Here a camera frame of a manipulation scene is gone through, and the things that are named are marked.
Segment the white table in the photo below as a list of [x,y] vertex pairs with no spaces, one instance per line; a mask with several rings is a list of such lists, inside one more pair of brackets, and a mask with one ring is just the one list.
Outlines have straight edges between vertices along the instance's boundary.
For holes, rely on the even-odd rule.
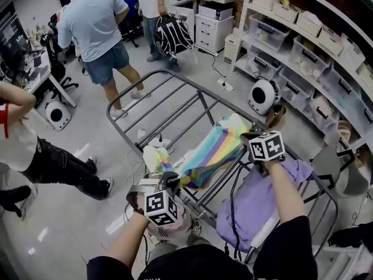
[[373,253],[364,245],[358,248],[313,245],[312,248],[318,266],[318,280],[352,280],[373,272]]

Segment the row of cream storage boxes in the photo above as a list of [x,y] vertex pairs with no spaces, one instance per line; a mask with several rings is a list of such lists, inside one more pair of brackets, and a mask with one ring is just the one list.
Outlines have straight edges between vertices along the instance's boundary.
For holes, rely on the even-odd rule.
[[272,11],[278,17],[295,23],[307,33],[317,37],[331,54],[338,56],[344,66],[354,70],[362,81],[373,90],[373,68],[365,61],[359,46],[344,33],[336,33],[313,12],[301,9],[290,0],[252,0],[252,3]]

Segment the purple printed shirt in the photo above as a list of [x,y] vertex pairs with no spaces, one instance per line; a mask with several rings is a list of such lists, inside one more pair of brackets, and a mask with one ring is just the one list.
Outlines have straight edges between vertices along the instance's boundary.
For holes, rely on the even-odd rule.
[[[302,160],[293,163],[283,161],[280,164],[294,183],[306,180],[312,173],[312,167]],[[247,253],[252,239],[273,215],[277,216],[276,219],[280,223],[264,238],[259,258],[276,262],[282,259],[299,259],[303,263],[312,261],[312,237],[308,217],[301,216],[281,223],[272,178],[270,175],[263,178],[257,169],[252,169],[235,195],[223,202],[218,212],[216,230],[235,251]]]

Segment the white printer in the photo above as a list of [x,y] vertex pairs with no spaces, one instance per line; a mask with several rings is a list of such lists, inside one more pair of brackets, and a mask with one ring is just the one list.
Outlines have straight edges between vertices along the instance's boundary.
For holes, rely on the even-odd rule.
[[233,15],[234,0],[200,0],[198,14],[222,21]]

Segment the person's right forearm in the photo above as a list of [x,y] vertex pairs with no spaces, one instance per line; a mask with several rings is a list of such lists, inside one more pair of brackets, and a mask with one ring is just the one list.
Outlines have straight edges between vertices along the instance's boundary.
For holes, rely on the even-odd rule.
[[265,163],[265,167],[272,178],[272,187],[275,192],[276,206],[281,223],[306,216],[307,213],[301,195],[280,162],[271,160]]

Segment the grey slatted laundry basket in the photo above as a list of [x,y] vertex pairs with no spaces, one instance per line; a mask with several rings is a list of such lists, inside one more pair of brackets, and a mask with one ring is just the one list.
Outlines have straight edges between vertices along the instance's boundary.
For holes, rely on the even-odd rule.
[[187,238],[187,236],[191,234],[192,222],[193,220],[191,216],[190,224],[187,227],[183,227],[180,229],[174,229],[174,223],[165,226],[156,226],[154,223],[150,222],[147,227],[147,231],[162,240],[181,240],[183,238]]

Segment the grey shell chair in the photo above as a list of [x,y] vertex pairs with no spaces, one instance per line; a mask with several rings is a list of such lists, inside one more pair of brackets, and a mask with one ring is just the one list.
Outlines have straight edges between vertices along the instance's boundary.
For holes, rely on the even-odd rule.
[[335,146],[325,146],[311,161],[316,175],[335,198],[354,198],[368,192],[368,180],[355,164],[351,149],[341,152]]

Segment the white round floor appliance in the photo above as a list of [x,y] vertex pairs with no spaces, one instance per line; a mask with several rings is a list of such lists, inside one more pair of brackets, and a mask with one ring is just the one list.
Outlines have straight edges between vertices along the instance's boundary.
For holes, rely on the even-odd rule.
[[63,130],[71,121],[71,113],[60,101],[52,100],[45,105],[47,122],[57,131]]

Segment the person's black t-shirt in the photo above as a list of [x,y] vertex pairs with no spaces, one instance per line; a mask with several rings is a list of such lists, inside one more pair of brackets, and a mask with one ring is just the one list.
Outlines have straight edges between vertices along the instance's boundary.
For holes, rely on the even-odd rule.
[[[134,280],[132,270],[106,255],[92,258],[87,280]],[[316,261],[260,259],[252,271],[215,246],[200,244],[175,250],[148,263],[138,280],[317,280]]]

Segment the white dome-shaped appliance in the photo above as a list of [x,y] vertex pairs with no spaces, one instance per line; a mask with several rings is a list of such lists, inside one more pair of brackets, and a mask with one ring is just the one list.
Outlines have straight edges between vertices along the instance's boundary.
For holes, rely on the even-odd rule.
[[262,76],[256,78],[248,95],[248,104],[259,114],[266,115],[280,101],[281,95],[276,82]]

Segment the person's olive trousers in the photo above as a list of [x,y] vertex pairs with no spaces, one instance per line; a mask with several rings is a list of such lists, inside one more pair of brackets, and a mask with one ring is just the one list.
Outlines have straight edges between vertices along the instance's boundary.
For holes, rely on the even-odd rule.
[[[210,242],[208,240],[206,240],[204,237],[202,236],[198,236],[196,234],[190,234],[189,237],[187,238],[187,241],[186,241],[186,245],[188,247],[190,246],[196,246],[196,245],[200,245],[200,244],[208,244],[210,245]],[[159,242],[157,243],[153,250],[150,252],[150,255],[149,255],[149,262],[151,262],[152,260],[158,258],[158,257],[161,257],[167,253],[171,253],[175,250],[177,250],[177,245],[174,245],[172,243],[169,243],[169,242]]]

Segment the white drawer cabinet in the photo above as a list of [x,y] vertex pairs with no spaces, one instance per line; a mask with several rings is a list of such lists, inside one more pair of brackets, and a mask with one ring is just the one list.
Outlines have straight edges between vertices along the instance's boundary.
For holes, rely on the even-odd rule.
[[200,14],[195,15],[195,46],[218,56],[224,49],[225,39],[233,30],[234,16],[216,20]]

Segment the grey metal drying rack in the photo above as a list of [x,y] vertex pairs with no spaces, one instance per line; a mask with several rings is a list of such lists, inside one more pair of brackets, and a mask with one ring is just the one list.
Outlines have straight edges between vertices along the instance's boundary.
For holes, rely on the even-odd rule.
[[[237,106],[222,99],[220,96],[205,89],[197,83],[181,76],[176,73],[170,73],[169,79],[176,79],[176,87],[169,93],[169,96],[175,96],[179,90],[185,86],[194,88],[195,93],[176,109],[170,111],[169,115],[162,121],[159,121],[156,127],[151,130],[144,138],[137,142],[133,142],[128,136],[129,127],[115,126],[125,142],[137,154],[141,161],[143,160],[143,150],[153,138],[163,139],[165,129],[171,125],[175,120],[179,119],[182,115],[188,114],[192,106],[202,106],[203,111],[198,115],[193,123],[196,124],[199,120],[207,118],[209,120],[206,126],[206,136],[215,124],[224,117],[229,117],[232,113],[237,113],[249,128],[249,131],[259,131],[267,133],[263,124],[257,119],[250,116],[248,113],[240,110]],[[171,164],[179,165],[181,158],[189,151],[196,148],[198,145],[187,143],[183,134],[178,134],[171,143],[167,146],[168,160]],[[237,159],[228,166],[226,169],[217,171],[209,186],[200,191],[191,190],[186,187],[180,187],[176,196],[173,198],[175,203],[183,205],[186,209],[190,210],[192,220],[199,219],[205,221],[215,230],[217,229],[218,212],[222,208],[223,202],[235,195],[235,192],[241,187],[243,182],[247,179],[250,171],[256,169],[252,160],[249,158],[245,146],[242,144],[243,149]],[[287,161],[293,163],[299,160],[298,156],[284,144],[285,153],[278,159],[283,162]],[[144,177],[131,184],[144,185],[145,181],[156,181],[159,184],[160,177],[163,173],[151,173],[145,164]],[[329,205],[336,205],[336,199],[331,196],[330,190],[324,185],[323,181],[316,175],[312,167],[311,175],[304,181],[296,181],[295,186],[300,192],[303,202],[306,206],[307,212],[311,214],[317,205],[323,205],[327,208]],[[245,253],[244,262],[248,263],[254,253],[257,253],[264,244],[264,238],[269,232],[278,227],[279,221],[273,215],[263,226],[262,230],[255,235],[252,239],[249,252],[234,251],[234,258],[238,259],[242,253]]]

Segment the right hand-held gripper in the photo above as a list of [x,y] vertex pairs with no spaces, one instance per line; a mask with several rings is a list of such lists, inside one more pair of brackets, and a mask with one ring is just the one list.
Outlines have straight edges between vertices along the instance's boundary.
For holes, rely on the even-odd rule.
[[249,158],[262,177],[269,175],[265,162],[281,158],[285,153],[283,138],[279,131],[245,132],[240,135],[240,141],[250,152]]

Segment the rainbow striped garment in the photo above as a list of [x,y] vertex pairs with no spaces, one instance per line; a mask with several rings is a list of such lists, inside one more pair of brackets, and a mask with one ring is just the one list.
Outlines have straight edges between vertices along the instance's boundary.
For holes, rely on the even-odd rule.
[[165,148],[146,146],[143,160],[149,172],[174,172],[180,187],[200,191],[206,189],[214,174],[226,169],[239,157],[243,146],[240,135],[249,128],[237,113],[219,120],[200,144],[189,150],[180,164],[171,164]]

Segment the white office desk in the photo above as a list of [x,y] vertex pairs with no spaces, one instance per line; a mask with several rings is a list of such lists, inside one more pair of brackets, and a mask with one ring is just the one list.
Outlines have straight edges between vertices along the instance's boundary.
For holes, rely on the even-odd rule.
[[67,94],[65,89],[60,85],[60,83],[54,78],[51,73],[51,64],[47,52],[43,52],[40,55],[41,64],[36,68],[40,68],[38,75],[26,85],[26,91],[29,93],[34,93],[47,79],[51,81],[53,87],[56,88],[57,92],[60,93],[64,99],[75,108],[77,104],[72,100],[72,98]]

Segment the row of clear storage bins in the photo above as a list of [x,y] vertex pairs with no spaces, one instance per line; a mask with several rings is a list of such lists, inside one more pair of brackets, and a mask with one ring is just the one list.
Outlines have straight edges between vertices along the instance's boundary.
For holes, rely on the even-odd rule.
[[277,83],[283,97],[294,107],[303,110],[319,92],[353,126],[361,137],[373,132],[373,108],[369,108],[363,91],[342,67],[330,58],[320,58],[308,49],[301,35],[287,41],[288,32],[274,28],[272,21],[262,15],[249,18],[249,30],[244,40],[258,53],[248,62],[260,68],[269,66],[261,54],[278,63]]

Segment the person's left forearm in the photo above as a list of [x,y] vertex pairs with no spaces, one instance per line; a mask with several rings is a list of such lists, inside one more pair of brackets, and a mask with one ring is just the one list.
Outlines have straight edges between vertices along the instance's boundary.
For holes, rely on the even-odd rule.
[[147,218],[135,212],[116,241],[110,245],[106,256],[122,262],[131,270],[148,224]]

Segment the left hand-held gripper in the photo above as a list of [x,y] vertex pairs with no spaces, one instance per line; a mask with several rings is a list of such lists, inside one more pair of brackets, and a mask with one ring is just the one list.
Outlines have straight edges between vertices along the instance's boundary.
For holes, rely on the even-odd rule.
[[178,220],[178,209],[174,197],[180,190],[180,178],[174,171],[162,174],[159,184],[156,181],[145,181],[144,185],[132,185],[126,200],[137,208],[137,196],[145,196],[145,216],[156,226],[170,225]]

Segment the small white bin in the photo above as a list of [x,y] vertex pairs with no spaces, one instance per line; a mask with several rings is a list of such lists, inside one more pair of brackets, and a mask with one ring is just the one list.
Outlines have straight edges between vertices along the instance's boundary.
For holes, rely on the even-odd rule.
[[231,33],[225,38],[224,45],[224,60],[227,63],[232,63],[236,45],[239,43],[238,36],[236,33]]

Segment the brown bag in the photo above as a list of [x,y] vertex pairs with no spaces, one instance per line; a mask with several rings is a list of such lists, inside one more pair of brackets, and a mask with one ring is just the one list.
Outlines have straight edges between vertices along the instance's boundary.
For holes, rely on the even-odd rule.
[[266,117],[266,129],[269,130],[277,126],[282,117],[286,114],[286,111],[287,109],[284,104],[274,104]]

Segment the black office chair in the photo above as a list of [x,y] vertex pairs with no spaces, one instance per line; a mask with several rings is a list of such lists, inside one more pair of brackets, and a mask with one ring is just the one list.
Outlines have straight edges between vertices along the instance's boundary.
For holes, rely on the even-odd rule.
[[[65,77],[66,69],[64,65],[58,60],[57,52],[55,51],[55,45],[53,42],[52,35],[44,34],[41,37],[41,45],[47,49],[48,58],[51,64],[51,75],[58,81],[58,83],[62,86],[63,89],[68,89],[71,87],[79,87],[78,83],[69,83],[67,81],[71,81],[71,77]],[[39,87],[38,91],[41,94],[45,94],[47,91],[53,92],[52,98],[55,99],[56,97],[60,102],[65,104],[62,101],[62,94],[58,91],[58,89],[53,85],[50,78]]]
[[139,45],[135,42],[135,39],[142,37],[143,32],[143,19],[138,13],[134,14],[130,18],[125,18],[119,24],[119,30],[121,32],[122,41],[124,43],[131,42],[135,48],[138,48]]

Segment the white metal shelving unit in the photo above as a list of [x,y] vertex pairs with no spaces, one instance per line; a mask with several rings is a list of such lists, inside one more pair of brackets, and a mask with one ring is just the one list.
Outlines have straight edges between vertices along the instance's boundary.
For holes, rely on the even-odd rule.
[[[363,52],[366,63],[373,68],[373,9],[366,7],[363,0],[290,1],[297,7],[318,15],[320,20],[336,33],[344,33],[351,38]],[[271,20],[271,25],[277,30],[283,33],[288,32],[287,41],[291,41],[298,35],[303,36],[303,44],[308,49],[316,53],[320,58],[330,58],[339,64],[343,72],[350,75],[358,83],[363,91],[363,97],[368,100],[369,108],[373,108],[373,90],[362,81],[354,70],[344,66],[341,59],[323,47],[317,37],[307,33],[295,23],[278,17],[272,11],[253,4],[252,0],[243,0],[237,33],[239,43],[235,48],[239,50],[243,44],[246,44],[247,53],[243,56],[235,55],[232,64],[233,68],[238,68],[251,76],[264,76],[277,81],[278,72],[280,71],[279,65],[267,54],[261,54],[261,57],[269,61],[269,66],[260,68],[248,62],[248,58],[258,53],[258,50],[252,44],[244,40],[244,36],[249,30],[249,18],[252,15],[262,15]],[[305,109],[296,109],[324,134],[327,142],[337,144],[346,149],[352,149],[353,151],[367,148],[373,153],[373,132],[367,136],[360,136],[348,120],[332,104],[328,103],[319,92],[315,93],[315,98],[311,100],[309,106],[306,106]]]

